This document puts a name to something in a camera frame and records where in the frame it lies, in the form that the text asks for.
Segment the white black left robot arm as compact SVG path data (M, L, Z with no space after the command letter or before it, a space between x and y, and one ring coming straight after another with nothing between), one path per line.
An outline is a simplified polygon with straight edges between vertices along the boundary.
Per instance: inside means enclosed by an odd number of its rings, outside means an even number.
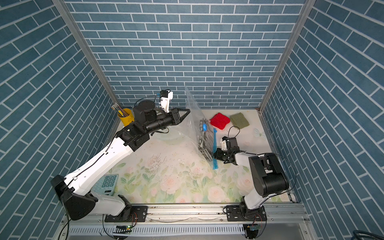
M165 111L155 102L145 100L133 108L134 121L118 131L114 139L88 162L65 177L55 176L51 184L67 217L73 221L88 215L106 215L110 222L133 220L132 204L123 196L98 194L94 184L125 157L137 151L154 133L179 125L189 109Z

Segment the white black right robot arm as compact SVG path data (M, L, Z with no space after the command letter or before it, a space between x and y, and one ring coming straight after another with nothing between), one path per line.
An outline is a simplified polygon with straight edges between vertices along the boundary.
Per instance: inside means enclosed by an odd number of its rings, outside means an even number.
M247 167L250 170L252 190L240 202L243 214L261 208L268 199L284 193L290 187L276 154L242 151L235 137L223 137L222 146L217 148L214 157L224 164Z

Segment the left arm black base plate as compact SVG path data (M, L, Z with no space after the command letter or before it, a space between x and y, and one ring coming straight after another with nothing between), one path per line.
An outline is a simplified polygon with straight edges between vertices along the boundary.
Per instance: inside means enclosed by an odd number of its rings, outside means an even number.
M148 206L125 207L117 216L106 215L106 223L142 223L145 222L148 213Z

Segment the houndstooth black white scarf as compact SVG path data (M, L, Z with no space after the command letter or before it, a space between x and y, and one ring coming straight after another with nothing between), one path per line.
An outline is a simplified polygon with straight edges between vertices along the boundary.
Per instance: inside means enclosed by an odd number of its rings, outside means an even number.
M207 124L207 131L203 131L203 123ZM198 131L198 150L208 161L213 161L214 151L214 129L210 122L203 118L200 120L200 130Z

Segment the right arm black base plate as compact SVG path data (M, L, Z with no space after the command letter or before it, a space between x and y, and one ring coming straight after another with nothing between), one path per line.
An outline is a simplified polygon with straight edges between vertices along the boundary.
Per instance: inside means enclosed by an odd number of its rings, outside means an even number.
M249 210L247 207L239 205L227 205L223 208L224 214L227 216L228 222L239 222L239 221L255 221L265 222L267 215L264 206L260 208Z

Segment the clear plastic vacuum bag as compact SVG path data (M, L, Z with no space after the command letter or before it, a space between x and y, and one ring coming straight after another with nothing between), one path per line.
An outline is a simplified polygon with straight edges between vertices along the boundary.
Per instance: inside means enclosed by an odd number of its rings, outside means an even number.
M197 150L200 155L211 165L213 170L219 168L217 160L214 158L214 153L217 150L217 130L211 125L210 121L205 117L197 100L192 92L185 87L186 107L191 112L189 117L189 125L193 133L192 139L195 140Z

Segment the olive green knitted scarf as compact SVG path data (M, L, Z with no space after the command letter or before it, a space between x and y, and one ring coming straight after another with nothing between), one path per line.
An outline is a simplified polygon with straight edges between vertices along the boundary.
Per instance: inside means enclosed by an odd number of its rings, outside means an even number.
M250 125L249 121L245 118L243 113L237 113L230 116L230 121L233 126L238 127L240 130Z

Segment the red knitted scarf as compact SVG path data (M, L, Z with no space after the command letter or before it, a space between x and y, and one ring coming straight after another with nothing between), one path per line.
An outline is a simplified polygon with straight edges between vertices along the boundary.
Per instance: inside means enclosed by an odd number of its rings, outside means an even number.
M210 123L213 127L223 130L229 123L230 123L230 118L221 114L217 113L215 114L211 119Z

